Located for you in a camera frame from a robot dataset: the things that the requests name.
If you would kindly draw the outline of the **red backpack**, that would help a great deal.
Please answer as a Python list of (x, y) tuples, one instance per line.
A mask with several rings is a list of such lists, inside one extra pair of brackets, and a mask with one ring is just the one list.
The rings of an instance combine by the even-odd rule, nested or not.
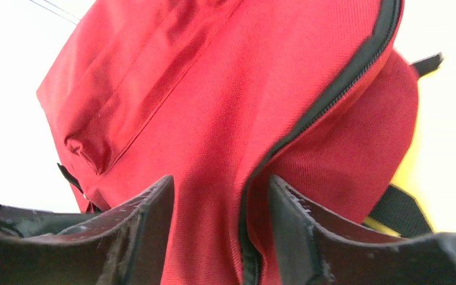
[(353, 222), (413, 139), (403, 1), (96, 1), (37, 90), (82, 211), (163, 176), (162, 284), (279, 284), (272, 175)]

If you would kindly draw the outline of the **yellow notebook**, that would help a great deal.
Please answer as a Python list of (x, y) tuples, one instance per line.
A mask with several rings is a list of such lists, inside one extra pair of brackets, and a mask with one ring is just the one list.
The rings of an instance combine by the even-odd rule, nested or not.
[(428, 199), (422, 189), (421, 121), (421, 111), (418, 111), (411, 146), (384, 195), (363, 221), (364, 226), (401, 238), (435, 232), (428, 214)]

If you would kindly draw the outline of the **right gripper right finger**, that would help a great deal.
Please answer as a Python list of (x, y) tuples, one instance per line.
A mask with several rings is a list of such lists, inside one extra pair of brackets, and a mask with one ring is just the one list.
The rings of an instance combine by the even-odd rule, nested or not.
[(379, 233), (278, 176), (268, 192), (283, 284), (456, 284), (456, 233), (410, 239)]

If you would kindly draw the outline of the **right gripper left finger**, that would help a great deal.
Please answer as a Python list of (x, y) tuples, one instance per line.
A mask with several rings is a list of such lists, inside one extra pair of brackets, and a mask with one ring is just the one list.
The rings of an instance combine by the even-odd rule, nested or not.
[(173, 205), (171, 176), (96, 214), (0, 204), (0, 284), (159, 284)]

